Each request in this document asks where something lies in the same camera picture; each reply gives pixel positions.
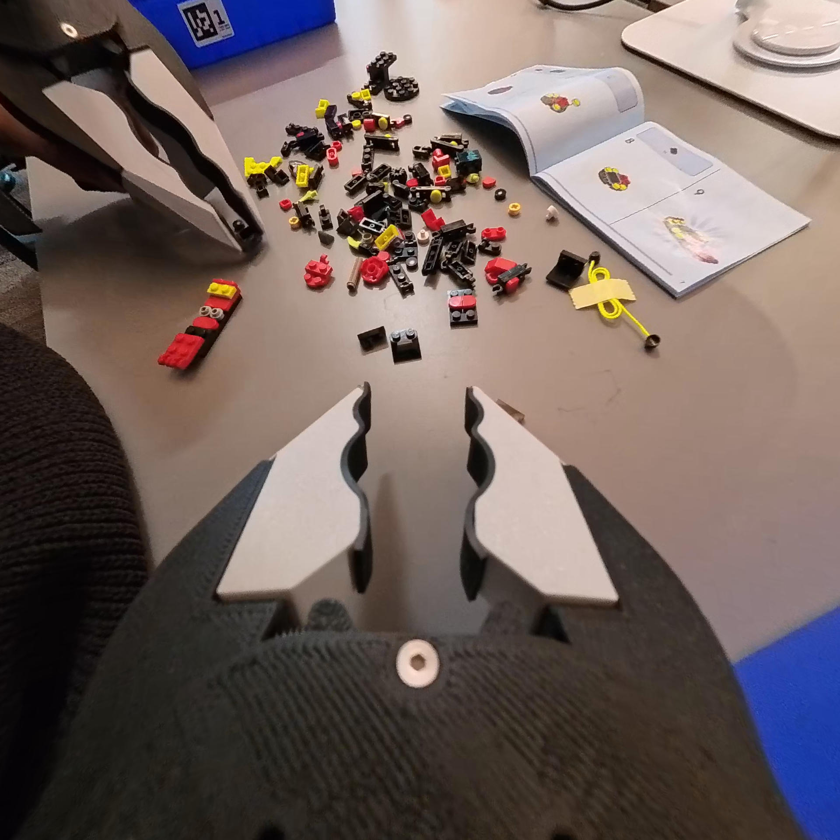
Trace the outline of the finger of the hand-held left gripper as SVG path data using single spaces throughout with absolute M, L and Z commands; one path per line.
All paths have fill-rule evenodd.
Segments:
M 215 216 L 217 238 L 261 245 L 265 231 L 255 200 L 203 100 L 151 48 L 130 53 L 127 79 L 133 110 L 184 187 Z
M 162 147 L 137 112 L 118 100 L 118 82 L 112 70 L 92 70 L 46 90 L 57 105 L 119 169 L 124 190 L 139 202 L 154 207 L 186 228 L 226 249 L 250 255 L 261 245 L 232 245 L 221 241 L 218 221 L 204 204 L 191 196 L 165 162 Z

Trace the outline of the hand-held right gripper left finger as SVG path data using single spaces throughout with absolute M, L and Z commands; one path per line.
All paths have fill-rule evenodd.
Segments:
M 223 602 L 359 604 L 372 576 L 365 382 L 280 449 L 217 585 Z

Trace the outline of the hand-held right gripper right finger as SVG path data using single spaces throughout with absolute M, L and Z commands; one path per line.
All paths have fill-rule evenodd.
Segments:
M 476 484 L 459 559 L 467 600 L 617 605 L 562 459 L 477 386 L 465 392 L 465 430 Z

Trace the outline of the long red black lego assembly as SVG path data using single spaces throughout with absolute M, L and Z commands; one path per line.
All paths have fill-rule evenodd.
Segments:
M 243 299 L 238 283 L 215 279 L 206 289 L 206 299 L 184 331 L 174 336 L 159 355 L 157 364 L 175 371 L 196 367 L 213 348 Z

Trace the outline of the pile of lego pieces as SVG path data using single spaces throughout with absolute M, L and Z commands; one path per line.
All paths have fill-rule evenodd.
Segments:
M 347 288 L 380 287 L 392 282 L 400 294 L 414 292 L 411 273 L 443 274 L 456 284 L 448 293 L 452 325 L 476 321 L 479 257 L 494 297 L 510 297 L 532 269 L 502 254 L 507 230 L 478 228 L 465 219 L 447 220 L 440 207 L 480 188 L 504 203 L 507 192 L 485 176 L 480 151 L 462 133 L 440 133 L 414 145 L 409 165 L 401 165 L 399 131 L 413 124 L 411 113 L 377 110 L 375 98 L 408 104 L 419 95 L 414 77 L 394 76 L 396 54 L 384 50 L 367 65 L 368 80 L 346 97 L 348 109 L 321 99 L 317 125 L 291 122 L 279 155 L 267 161 L 247 156 L 245 180 L 259 199 L 270 186 L 294 185 L 297 199 L 280 199 L 289 226 L 315 230 L 324 245 L 341 237 L 354 257 Z

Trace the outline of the black lego seat piece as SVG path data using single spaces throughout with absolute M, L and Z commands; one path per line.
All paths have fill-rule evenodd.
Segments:
M 554 288 L 569 291 L 581 279 L 590 260 L 563 249 L 554 267 L 546 276 L 546 282 Z

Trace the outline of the blue plastic bin with tag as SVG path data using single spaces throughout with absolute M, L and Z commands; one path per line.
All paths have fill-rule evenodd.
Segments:
M 334 1 L 132 1 L 188 69 L 330 25 Z

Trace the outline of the person's black sweater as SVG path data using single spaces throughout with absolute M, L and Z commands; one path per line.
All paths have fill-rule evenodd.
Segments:
M 148 577 L 109 416 L 58 353 L 1 340 L 2 807 L 34 797 Z

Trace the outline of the light blue instruction booklet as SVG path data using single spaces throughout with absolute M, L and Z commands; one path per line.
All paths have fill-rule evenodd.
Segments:
M 644 116 L 635 75 L 538 65 L 444 95 L 511 130 L 531 179 L 673 298 L 798 234 L 810 218 Z

